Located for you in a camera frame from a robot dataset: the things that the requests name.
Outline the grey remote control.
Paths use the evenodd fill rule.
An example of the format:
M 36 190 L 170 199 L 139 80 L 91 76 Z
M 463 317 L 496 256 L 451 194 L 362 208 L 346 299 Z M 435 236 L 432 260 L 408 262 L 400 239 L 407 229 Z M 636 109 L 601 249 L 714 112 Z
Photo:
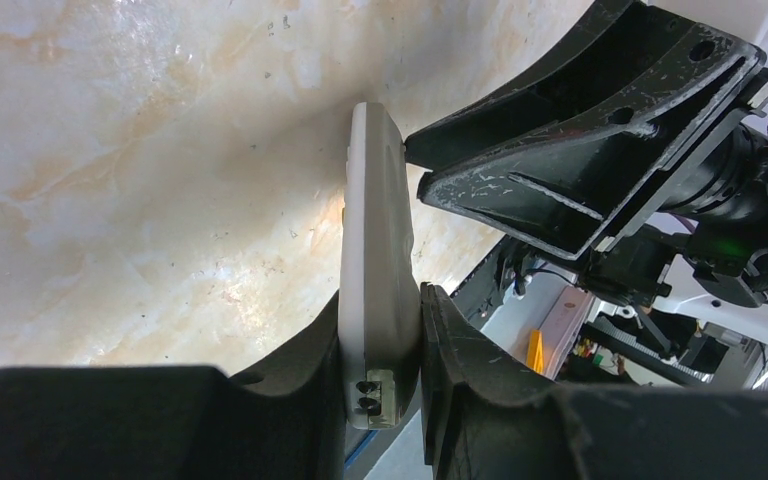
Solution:
M 404 146 L 382 104 L 354 107 L 346 173 L 338 301 L 345 411 L 357 429 L 390 429 L 414 395 L 422 330 Z

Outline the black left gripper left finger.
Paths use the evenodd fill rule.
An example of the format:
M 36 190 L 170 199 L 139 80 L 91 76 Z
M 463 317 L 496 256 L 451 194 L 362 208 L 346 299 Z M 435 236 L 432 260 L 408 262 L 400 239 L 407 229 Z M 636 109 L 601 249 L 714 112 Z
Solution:
M 336 299 L 249 368 L 0 369 L 0 479 L 338 479 Z

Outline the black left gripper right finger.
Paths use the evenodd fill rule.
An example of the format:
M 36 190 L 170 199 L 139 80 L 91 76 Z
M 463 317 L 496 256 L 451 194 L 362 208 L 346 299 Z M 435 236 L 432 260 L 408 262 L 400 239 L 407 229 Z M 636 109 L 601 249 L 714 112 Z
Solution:
M 435 478 L 768 479 L 768 391 L 558 384 L 420 292 Z

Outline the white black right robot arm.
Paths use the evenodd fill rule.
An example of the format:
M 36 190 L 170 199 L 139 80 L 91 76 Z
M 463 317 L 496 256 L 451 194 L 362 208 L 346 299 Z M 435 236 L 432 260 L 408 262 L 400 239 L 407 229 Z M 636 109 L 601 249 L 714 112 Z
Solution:
M 611 303 L 768 345 L 765 60 L 655 5 L 596 1 L 521 74 L 407 138 L 418 197 Z

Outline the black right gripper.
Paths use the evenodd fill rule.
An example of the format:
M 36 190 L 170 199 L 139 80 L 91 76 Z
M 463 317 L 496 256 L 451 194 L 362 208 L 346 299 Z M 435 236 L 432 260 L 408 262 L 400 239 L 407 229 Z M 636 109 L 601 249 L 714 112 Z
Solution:
M 735 127 L 765 59 L 736 39 L 677 39 L 584 113 L 425 168 L 419 199 L 567 260 L 613 247 L 661 208 L 695 229 L 644 227 L 591 254 L 583 289 L 650 306 L 677 293 L 666 274 L 680 256 L 715 305 L 768 305 L 768 124 Z M 768 68 L 758 78 L 768 86 Z

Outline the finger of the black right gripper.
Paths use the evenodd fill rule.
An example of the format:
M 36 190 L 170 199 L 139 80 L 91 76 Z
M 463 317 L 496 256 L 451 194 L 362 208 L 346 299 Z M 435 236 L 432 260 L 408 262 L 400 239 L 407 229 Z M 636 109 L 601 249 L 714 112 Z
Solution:
M 444 169 L 582 114 L 651 67 L 692 24 L 640 1 L 596 1 L 522 73 L 411 134 L 405 159 L 428 170 Z

